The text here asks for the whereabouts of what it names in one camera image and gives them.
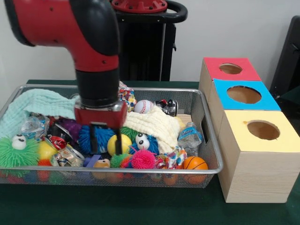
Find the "plastic bottle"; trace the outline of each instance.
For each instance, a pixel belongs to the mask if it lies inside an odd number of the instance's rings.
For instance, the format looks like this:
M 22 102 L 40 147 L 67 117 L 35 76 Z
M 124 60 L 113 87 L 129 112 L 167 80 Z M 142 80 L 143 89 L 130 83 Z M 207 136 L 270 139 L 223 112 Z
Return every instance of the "plastic bottle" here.
M 198 148 L 203 141 L 202 135 L 193 122 L 187 123 L 179 134 L 178 145 L 187 152 L 188 156 L 197 156 Z

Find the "stacked wooden boxes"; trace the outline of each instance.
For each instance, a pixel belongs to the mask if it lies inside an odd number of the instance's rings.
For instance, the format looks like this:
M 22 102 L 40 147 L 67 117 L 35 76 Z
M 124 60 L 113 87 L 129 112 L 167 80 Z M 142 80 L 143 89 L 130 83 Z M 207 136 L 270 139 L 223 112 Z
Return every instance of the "stacked wooden boxes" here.
M 300 138 L 249 60 L 204 58 L 199 89 L 222 151 L 226 202 L 286 202 L 300 171 Z

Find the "wire mesh basket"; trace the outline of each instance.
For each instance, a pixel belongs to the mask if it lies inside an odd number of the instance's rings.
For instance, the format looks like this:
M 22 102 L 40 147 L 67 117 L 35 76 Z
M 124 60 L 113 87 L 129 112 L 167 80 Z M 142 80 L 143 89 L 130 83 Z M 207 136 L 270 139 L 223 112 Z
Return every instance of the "wire mesh basket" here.
M 66 98 L 78 93 L 77 86 L 28 84 L 14 91 L 0 111 L 0 118 L 16 97 L 35 88 L 52 90 Z M 7 169 L 0 167 L 0 183 L 205 188 L 214 174 L 222 170 L 223 161 L 204 94 L 192 89 L 134 88 L 134 90 L 137 100 L 177 100 L 178 113 L 191 115 L 192 121 L 204 136 L 204 142 L 198 149 L 198 156 L 206 161 L 208 170 L 55 166 L 23 166 Z

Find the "yellow box lid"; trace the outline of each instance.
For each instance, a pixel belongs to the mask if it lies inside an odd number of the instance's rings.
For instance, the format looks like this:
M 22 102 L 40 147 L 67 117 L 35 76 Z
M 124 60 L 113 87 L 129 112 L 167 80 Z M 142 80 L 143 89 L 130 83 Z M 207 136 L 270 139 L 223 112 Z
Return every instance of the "yellow box lid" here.
M 241 151 L 300 152 L 300 137 L 282 112 L 225 110 L 225 114 Z

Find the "googly eye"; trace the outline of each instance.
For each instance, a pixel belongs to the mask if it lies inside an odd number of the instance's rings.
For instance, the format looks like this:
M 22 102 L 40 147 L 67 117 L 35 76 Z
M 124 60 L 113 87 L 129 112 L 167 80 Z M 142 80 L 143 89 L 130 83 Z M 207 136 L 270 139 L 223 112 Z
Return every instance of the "googly eye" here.
M 137 142 L 137 147 L 139 150 L 142 150 L 143 148 L 147 150 L 149 146 L 150 142 L 148 141 L 148 139 L 140 140 L 139 142 Z
M 25 137 L 24 135 L 15 135 L 15 136 L 11 139 L 11 141 L 14 142 L 14 141 L 16 141 L 16 140 L 18 140 L 18 139 L 22 139 L 22 140 L 24 140 L 24 141 L 26 142 L 26 137 Z
M 135 137 L 135 142 L 136 143 L 139 143 L 139 141 L 141 140 L 146 140 L 147 139 L 147 135 L 145 134 L 138 134 L 136 137 Z
M 14 149 L 23 150 L 26 148 L 26 141 L 22 138 L 16 139 L 13 141 L 12 146 Z

